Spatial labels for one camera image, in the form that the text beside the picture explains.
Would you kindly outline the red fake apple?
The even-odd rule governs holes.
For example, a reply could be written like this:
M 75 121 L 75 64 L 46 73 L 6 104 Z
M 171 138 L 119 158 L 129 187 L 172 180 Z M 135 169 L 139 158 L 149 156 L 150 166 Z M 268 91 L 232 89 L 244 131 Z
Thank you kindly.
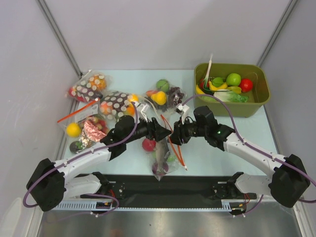
M 142 142 L 142 148 L 146 152 L 153 152 L 156 148 L 156 141 L 145 138 Z

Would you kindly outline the grey fake fish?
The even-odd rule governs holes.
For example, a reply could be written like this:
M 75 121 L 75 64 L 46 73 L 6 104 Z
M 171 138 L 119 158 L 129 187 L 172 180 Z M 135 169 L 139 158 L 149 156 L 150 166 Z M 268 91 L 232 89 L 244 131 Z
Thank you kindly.
M 164 138 L 163 140 L 156 142 L 156 161 L 157 161 L 157 163 L 163 164 L 169 155 L 170 155 L 170 150 L 168 147 L 167 140 Z

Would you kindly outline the clear orange-zip plastic bag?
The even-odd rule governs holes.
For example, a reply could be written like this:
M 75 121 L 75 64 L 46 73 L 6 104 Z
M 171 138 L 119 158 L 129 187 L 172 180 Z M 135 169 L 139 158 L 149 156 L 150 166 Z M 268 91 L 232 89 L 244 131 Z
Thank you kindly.
M 187 170 L 181 148 L 171 143 L 170 136 L 166 136 L 159 142 L 148 138 L 142 141 L 142 148 L 150 159 L 152 174 L 158 181 L 180 166 Z

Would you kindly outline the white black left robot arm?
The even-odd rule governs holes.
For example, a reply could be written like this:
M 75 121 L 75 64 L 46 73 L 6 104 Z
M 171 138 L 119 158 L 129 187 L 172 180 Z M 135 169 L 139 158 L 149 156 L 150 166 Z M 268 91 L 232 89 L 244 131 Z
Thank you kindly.
M 43 212 L 55 208 L 65 199 L 80 195 L 102 198 L 108 194 L 109 186 L 100 173 L 80 177 L 85 168 L 111 161 L 126 151 L 126 145 L 141 138 L 159 142 L 171 134 L 171 131 L 159 124 L 156 118 L 149 120 L 123 116 L 115 127 L 92 146 L 71 158 L 51 161 L 45 158 L 39 162 L 31 175 L 23 198 L 27 208 L 38 206 Z M 27 197 L 36 202 L 27 204 Z

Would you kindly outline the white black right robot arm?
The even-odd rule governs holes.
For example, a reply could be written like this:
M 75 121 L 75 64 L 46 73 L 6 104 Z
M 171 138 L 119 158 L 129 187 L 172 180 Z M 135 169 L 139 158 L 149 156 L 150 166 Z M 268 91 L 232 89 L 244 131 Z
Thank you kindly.
M 176 107 L 181 117 L 174 123 L 170 136 L 172 144 L 181 146 L 192 137 L 202 137 L 209 145 L 242 158 L 264 173 L 263 176 L 243 172 L 234 174 L 232 183 L 228 185 L 231 197 L 239 198 L 244 193 L 268 195 L 291 208 L 310 186 L 306 169 L 298 156 L 285 157 L 247 142 L 236 129 L 218 123 L 207 106 L 195 108 L 194 119 L 185 118 L 188 110 L 186 105 Z

